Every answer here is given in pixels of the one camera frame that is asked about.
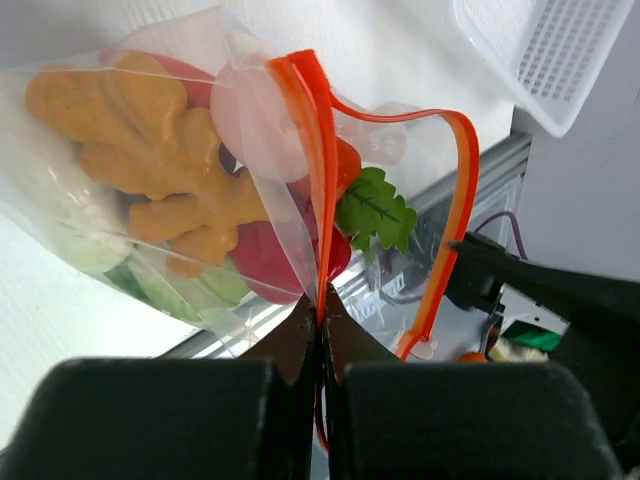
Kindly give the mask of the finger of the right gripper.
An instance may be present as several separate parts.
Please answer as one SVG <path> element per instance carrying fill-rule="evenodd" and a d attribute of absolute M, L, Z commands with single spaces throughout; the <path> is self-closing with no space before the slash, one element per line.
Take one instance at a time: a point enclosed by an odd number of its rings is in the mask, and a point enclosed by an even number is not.
<path fill-rule="evenodd" d="M 449 243 L 456 255 L 445 295 L 457 307 L 503 314 L 509 287 L 604 342 L 639 358 L 639 283 L 533 263 L 474 232 Z"/>

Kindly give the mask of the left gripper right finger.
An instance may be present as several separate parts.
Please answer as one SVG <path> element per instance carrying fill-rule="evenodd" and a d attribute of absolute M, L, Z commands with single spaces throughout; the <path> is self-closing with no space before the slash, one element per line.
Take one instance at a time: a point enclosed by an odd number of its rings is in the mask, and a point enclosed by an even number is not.
<path fill-rule="evenodd" d="M 347 312 L 323 325 L 333 479 L 620 479 L 578 380 L 549 363 L 408 363 Z"/>

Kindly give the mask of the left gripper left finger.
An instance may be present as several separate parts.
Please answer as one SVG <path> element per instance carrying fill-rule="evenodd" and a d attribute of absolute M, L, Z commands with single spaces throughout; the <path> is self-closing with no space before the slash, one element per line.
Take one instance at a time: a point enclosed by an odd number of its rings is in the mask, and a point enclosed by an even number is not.
<path fill-rule="evenodd" d="M 306 479 L 315 311 L 236 359 L 79 358 L 36 389 L 5 479 Z"/>

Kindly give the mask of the red bell pepper toy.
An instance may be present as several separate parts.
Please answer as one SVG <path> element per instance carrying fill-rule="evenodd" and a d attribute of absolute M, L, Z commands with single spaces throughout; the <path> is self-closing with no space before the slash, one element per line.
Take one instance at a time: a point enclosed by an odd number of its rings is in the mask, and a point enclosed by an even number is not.
<path fill-rule="evenodd" d="M 189 107 L 204 107 L 210 113 L 211 90 L 218 74 L 211 76 L 177 60 L 133 50 L 107 52 L 104 59 L 114 69 L 127 53 L 155 58 L 170 76 L 183 83 Z M 225 260 L 233 261 L 258 294 L 282 303 L 303 290 L 322 295 L 327 283 L 344 269 L 349 252 L 334 226 L 338 138 L 333 130 L 327 79 L 310 51 L 269 61 L 248 55 L 232 65 L 260 61 L 282 92 L 298 127 L 308 174 L 293 183 L 260 178 L 236 160 L 221 141 L 221 165 L 234 176 L 242 171 L 250 173 L 268 214 L 265 221 L 240 226 L 238 244 Z"/>

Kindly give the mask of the orange carrot toy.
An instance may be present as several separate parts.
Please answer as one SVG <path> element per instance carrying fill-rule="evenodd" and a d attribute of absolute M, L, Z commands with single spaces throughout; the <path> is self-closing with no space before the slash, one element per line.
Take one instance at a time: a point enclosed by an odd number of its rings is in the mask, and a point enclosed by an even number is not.
<path fill-rule="evenodd" d="M 335 222 L 351 247 L 369 252 L 373 241 L 406 253 L 417 213 L 378 167 L 364 167 L 349 143 L 337 140 L 338 177 Z"/>

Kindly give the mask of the clear orange zip top bag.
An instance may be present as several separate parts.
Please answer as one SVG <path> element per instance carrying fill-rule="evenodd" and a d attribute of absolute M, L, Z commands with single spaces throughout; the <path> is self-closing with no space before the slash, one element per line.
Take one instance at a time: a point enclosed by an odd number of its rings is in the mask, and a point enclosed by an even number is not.
<path fill-rule="evenodd" d="M 400 358 L 429 358 L 469 225 L 479 145 L 464 114 L 340 98 L 316 53 L 277 55 L 214 7 L 114 46 L 1 74 L 1 206 L 60 260 L 228 340 L 256 309 L 309 299 L 362 254 L 407 257 L 409 199 L 455 166 L 417 313 L 379 317 Z"/>

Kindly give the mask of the pink peach toy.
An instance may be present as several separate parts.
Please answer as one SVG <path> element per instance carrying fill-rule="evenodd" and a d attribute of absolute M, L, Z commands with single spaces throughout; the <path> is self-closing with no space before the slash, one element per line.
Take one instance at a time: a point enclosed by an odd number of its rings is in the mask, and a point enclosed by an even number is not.
<path fill-rule="evenodd" d="M 298 127 L 262 61 L 226 64 L 211 90 L 210 113 L 222 143 L 252 174 L 284 183 L 308 174 Z"/>

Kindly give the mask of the white daikon radish toy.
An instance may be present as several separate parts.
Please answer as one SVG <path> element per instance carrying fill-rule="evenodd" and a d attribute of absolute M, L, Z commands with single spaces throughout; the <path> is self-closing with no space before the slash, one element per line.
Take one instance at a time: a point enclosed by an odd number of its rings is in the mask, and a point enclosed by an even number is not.
<path fill-rule="evenodd" d="M 66 263 L 107 272 L 132 250 L 118 194 L 85 174 L 77 144 L 27 111 L 25 88 L 24 77 L 1 75 L 1 201 Z"/>

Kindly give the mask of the yellow ginger root toy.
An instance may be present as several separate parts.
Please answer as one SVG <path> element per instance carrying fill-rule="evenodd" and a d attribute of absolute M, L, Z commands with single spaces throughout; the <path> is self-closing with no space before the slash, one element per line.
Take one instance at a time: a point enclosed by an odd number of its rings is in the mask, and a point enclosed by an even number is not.
<path fill-rule="evenodd" d="M 148 54 L 127 53 L 111 70 L 49 67 L 29 82 L 25 103 L 80 143 L 89 177 L 146 196 L 129 209 L 128 233 L 170 243 L 167 265 L 184 278 L 223 264 L 240 226 L 268 218 L 250 173 L 221 165 L 208 109 L 189 107 L 183 83 Z"/>

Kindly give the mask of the green cabbage toy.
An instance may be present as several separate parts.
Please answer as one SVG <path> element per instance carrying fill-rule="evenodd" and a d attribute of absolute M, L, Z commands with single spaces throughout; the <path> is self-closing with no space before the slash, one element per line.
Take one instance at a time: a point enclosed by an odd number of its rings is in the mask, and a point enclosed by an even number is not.
<path fill-rule="evenodd" d="M 225 269 L 184 279 L 162 273 L 154 265 L 129 257 L 105 273 L 121 291 L 177 320 L 208 328 L 250 293 L 245 281 L 227 262 Z"/>

